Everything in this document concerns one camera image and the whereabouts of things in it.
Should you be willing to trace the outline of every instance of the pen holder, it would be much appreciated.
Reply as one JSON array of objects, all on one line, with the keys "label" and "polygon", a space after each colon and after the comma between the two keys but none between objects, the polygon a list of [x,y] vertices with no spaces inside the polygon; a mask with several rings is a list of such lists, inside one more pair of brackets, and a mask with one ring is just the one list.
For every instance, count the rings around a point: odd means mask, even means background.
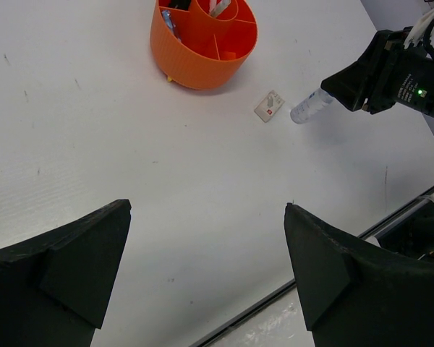
[{"label": "pen holder", "polygon": [[[196,90],[222,86],[235,74],[255,47],[258,28],[245,0],[232,0],[217,18],[209,0],[192,0],[189,10],[168,8],[157,0],[151,25],[153,57],[169,80]],[[163,10],[171,12],[179,39],[167,27]]]}]

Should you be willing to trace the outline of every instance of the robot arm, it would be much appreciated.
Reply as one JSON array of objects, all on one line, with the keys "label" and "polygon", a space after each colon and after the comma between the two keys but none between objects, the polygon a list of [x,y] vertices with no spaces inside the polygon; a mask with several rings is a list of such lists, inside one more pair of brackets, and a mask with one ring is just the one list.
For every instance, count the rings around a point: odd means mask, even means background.
[{"label": "robot arm", "polygon": [[322,89],[350,111],[374,114],[401,103],[434,118],[433,29],[434,9],[414,27],[378,31],[363,55]]}]

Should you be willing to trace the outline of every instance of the small white card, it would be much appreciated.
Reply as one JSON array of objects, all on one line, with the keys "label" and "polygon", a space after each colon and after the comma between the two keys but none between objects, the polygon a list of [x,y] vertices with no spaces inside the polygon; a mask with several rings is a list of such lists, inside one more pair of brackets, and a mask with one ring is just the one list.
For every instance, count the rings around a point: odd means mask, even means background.
[{"label": "small white card", "polygon": [[267,123],[273,118],[273,116],[275,116],[275,113],[278,112],[283,104],[284,100],[275,90],[272,90],[254,111],[265,123]]}]

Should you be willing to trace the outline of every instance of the small vial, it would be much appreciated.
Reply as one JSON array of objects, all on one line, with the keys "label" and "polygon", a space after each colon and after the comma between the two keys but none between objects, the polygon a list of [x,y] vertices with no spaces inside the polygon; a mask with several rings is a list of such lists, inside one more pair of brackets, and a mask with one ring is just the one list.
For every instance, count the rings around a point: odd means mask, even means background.
[{"label": "small vial", "polygon": [[291,119],[297,124],[307,123],[310,117],[330,105],[333,100],[331,95],[323,89],[318,88],[307,99],[291,110]]}]

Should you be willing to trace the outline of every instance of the orange container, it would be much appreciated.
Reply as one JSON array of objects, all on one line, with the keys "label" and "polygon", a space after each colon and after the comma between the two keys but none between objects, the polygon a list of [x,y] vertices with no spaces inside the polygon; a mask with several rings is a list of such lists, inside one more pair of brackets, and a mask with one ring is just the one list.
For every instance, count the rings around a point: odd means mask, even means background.
[{"label": "orange container", "polygon": [[[255,47],[258,27],[245,0],[232,0],[217,18],[209,12],[209,0],[192,0],[188,11],[166,7],[157,0],[150,44],[159,68],[173,81],[188,88],[208,90],[230,80]],[[162,17],[171,12],[181,40]]]}]

